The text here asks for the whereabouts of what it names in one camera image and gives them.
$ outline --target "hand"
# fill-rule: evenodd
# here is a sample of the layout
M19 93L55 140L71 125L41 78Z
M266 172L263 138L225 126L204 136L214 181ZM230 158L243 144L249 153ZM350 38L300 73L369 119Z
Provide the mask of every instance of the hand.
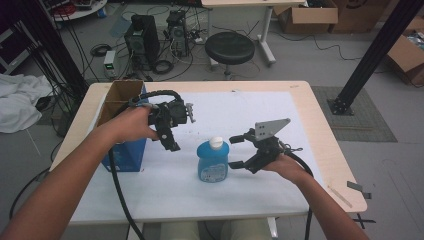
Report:
M116 143L135 141L140 138L158 140L156 132L148 125L149 114L150 108L148 107L127 108L117 117L100 127L107 128Z
M310 177L293 158L283 154L278 155L277 159L266 165L263 170L276 172L294 184L304 177Z

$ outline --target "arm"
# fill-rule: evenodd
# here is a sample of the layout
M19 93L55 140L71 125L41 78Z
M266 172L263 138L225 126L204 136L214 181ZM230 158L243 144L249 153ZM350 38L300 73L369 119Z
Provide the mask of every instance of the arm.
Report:
M349 215L292 158L279 155L277 160L268 164L264 170L280 174L299 188L327 239L368 239Z
M117 142L157 139L147 124L149 112L127 109L94 129L31 194L0 239L59 239L108 150Z

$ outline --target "pants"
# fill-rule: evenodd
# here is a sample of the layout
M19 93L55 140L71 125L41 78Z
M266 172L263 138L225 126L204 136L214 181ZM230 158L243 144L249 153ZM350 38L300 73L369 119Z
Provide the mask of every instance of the pants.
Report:
M271 240L266 218L229 220L224 223L221 240ZM197 222L161 224L160 240L200 240Z

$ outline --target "person's right arm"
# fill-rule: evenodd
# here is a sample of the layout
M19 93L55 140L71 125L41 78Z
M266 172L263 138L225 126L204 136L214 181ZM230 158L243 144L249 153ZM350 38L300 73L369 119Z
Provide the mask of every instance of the person's right arm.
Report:
M295 160L279 155L263 170L274 171L295 184L308 201L327 239L368 239L367 235Z

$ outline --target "person's left arm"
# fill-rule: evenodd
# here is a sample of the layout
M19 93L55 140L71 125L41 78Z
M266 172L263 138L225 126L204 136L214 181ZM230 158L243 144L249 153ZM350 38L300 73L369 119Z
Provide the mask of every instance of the person's left arm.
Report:
M0 235L5 239L60 239L97 166L117 142L157 139L150 109L127 109L94 129L31 194Z

